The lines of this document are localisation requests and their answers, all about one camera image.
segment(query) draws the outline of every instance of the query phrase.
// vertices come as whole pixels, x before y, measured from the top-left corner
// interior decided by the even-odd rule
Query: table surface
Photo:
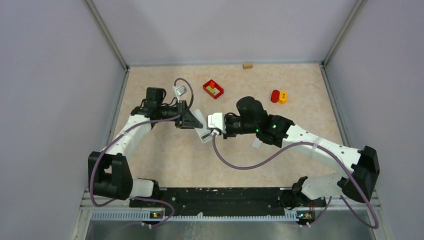
[[[200,109],[205,117],[217,112],[238,114],[236,102],[252,96],[262,102],[268,114],[291,119],[311,133],[342,143],[317,63],[254,64],[246,70],[238,64],[132,67],[115,135],[124,127],[131,110],[146,97],[147,87],[166,89],[165,102],[169,103],[176,78],[190,82],[194,90],[191,109]],[[218,99],[210,97],[202,88],[210,79],[224,88],[224,94]],[[285,104],[270,101],[274,89],[288,93]],[[190,100],[190,93],[182,99]],[[266,144],[253,148],[254,139],[253,134],[226,140],[218,137],[216,143],[221,155],[237,166],[260,163],[279,150]],[[300,177],[334,172],[307,155],[290,150],[256,169],[232,169],[215,155],[212,141],[203,144],[194,129],[177,129],[173,122],[156,124],[128,160],[134,178],[154,179],[161,187],[290,187]]]

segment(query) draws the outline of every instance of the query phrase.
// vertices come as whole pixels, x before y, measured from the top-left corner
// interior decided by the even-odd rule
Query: gray wall
[[[0,239],[68,239],[123,70],[82,0],[0,3]]]
[[[356,0],[94,0],[134,65],[318,62]]]
[[[377,192],[396,239],[424,223],[424,1],[368,1],[329,73],[355,147],[376,148]]]

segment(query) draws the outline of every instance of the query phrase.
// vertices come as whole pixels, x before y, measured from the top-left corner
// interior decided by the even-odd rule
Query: purple cable
[[[193,88],[192,88],[192,86],[190,85],[190,83],[187,81],[187,80],[185,80],[184,78],[177,78],[175,81],[174,81],[174,86],[176,86],[176,84],[177,84],[177,81],[178,80],[181,80],[181,81],[184,81],[186,84],[187,84],[187,86],[188,86],[188,88],[190,88],[190,91],[191,91],[191,100],[190,100],[190,104],[189,104],[189,106],[188,106],[188,110],[190,109],[190,107],[192,106],[192,104],[193,104],[193,99],[194,99],[194,92],[193,92]],[[161,123],[161,122],[168,122],[168,121],[172,121],[172,120],[175,120],[175,119],[177,119],[177,118],[179,118],[181,115],[177,115],[177,116],[174,116],[174,117],[170,117],[170,118],[166,118],[166,119],[159,119],[159,120],[150,120],[150,121],[144,121],[144,122],[140,122],[140,123],[137,123],[137,124],[134,124],[134,125],[132,125],[130,128],[128,128],[127,130],[125,130],[125,132],[124,132],[124,134],[127,134],[127,133],[129,133],[131,130],[133,130],[133,129],[135,129],[136,127],[139,127],[139,126],[141,126],[141,125],[144,125],[144,124],[155,124],[155,123]],[[105,153],[117,142],[117,141],[119,141],[123,136],[124,136],[124,134],[121,134],[121,135],[119,135],[119,136],[117,136],[111,143],[109,143],[105,148],[104,148],[104,150],[103,151],[101,151],[101,153],[100,153],[100,155],[98,156],[98,158],[97,158],[97,160],[95,161],[95,164],[94,164],[94,167],[93,167],[93,170],[92,170],[92,172],[91,172],[91,177],[90,177],[90,183],[89,183],[89,191],[90,191],[90,199],[91,199],[91,202],[93,203],[93,205],[95,206],[95,207],[103,207],[103,206],[106,206],[106,205],[108,205],[109,203],[111,203],[111,202],[113,202],[113,201],[115,201],[115,199],[110,199],[110,200],[108,200],[108,201],[106,201],[106,202],[104,202],[104,203],[101,203],[101,204],[98,204],[97,202],[96,202],[96,200],[94,199],[94,193],[93,193],[93,186],[94,186],[94,177],[95,177],[95,175],[96,175],[96,171],[97,171],[97,168],[99,167],[99,164],[100,164],[100,160],[103,158],[103,156],[105,155]]]
[[[166,221],[168,221],[172,216],[174,216],[174,214],[175,214],[175,209],[174,209],[174,207],[169,203],[169,202],[167,202],[167,201],[162,201],[162,200],[156,200],[156,199],[150,199],[150,198],[144,198],[144,197],[140,197],[140,196],[136,196],[136,197],[133,197],[132,199],[134,199],[134,200],[139,200],[139,201],[145,201],[145,202],[153,202],[153,203],[158,203],[158,204],[165,204],[166,206],[168,206],[168,207],[170,207],[171,208],[171,210],[172,210],[172,212],[171,212],[171,214],[167,217],[167,218],[165,218],[164,220],[162,220],[162,221],[160,221],[160,222],[158,222],[158,223],[156,223],[155,225],[151,225],[151,228],[156,228],[156,227],[159,227],[159,226],[161,226],[161,225],[163,225]],[[123,226],[121,226],[120,228],[118,228],[118,229],[116,229],[116,230],[114,230],[111,234],[109,234],[109,236],[107,236],[105,239],[109,239],[109,238],[111,238],[112,236],[114,236],[115,234],[117,234],[119,231],[121,231],[122,229],[124,229],[124,228],[127,228],[127,227],[129,227],[129,226],[132,226],[132,225],[142,225],[143,223],[142,222],[130,222],[130,223],[127,223],[127,224],[125,224],[125,225],[123,225]]]
[[[221,154],[219,153],[218,149],[217,149],[217,144],[216,144],[216,134],[214,134],[212,136],[212,145],[213,145],[213,150],[215,151],[216,155],[218,156],[218,158],[227,166],[229,166],[230,168],[233,169],[237,169],[237,170],[251,170],[251,169],[255,169],[258,168],[260,166],[263,166],[267,163],[269,163],[271,160],[273,160],[275,157],[277,157],[279,154],[281,154],[282,152],[295,147],[295,146],[300,146],[300,145],[308,145],[308,146],[316,146],[316,148],[324,151],[326,154],[330,155],[339,165],[340,167],[343,169],[343,171],[346,173],[346,175],[349,177],[350,181],[352,182],[352,184],[355,186],[356,190],[358,191],[359,195],[362,197],[363,201],[365,202],[366,206],[368,207],[369,211],[371,212],[372,218],[374,219],[374,223],[375,225],[370,225],[370,224],[366,224],[367,227],[370,227],[372,229],[378,229],[380,226],[379,223],[379,219],[377,218],[377,215],[373,209],[373,206],[371,206],[370,201],[368,201],[367,197],[365,196],[364,192],[362,191],[361,187],[359,187],[357,181],[354,179],[354,177],[352,176],[352,174],[349,172],[349,170],[345,167],[345,165],[342,163],[342,161],[334,154],[332,153],[330,150],[320,146],[320,145],[316,145],[315,143],[312,142],[305,142],[305,141],[300,141],[300,142],[295,142],[292,143],[290,145],[287,145],[283,148],[281,148],[280,150],[278,150],[276,153],[274,153],[274,155],[268,157],[265,161],[260,162],[256,165],[253,166],[236,166],[233,165],[231,163],[229,163],[228,161],[226,161],[223,156],[221,156]],[[344,200],[344,203],[347,205],[347,207],[349,208],[349,210],[353,213],[353,215],[355,217],[359,218],[359,215],[352,209],[352,207],[348,204],[348,202],[344,199],[343,196],[340,196],[342,198],[342,200]],[[327,210],[329,204],[327,204],[327,206],[325,207],[325,209],[322,211],[322,213],[319,215],[319,217],[321,217],[321,215]]]

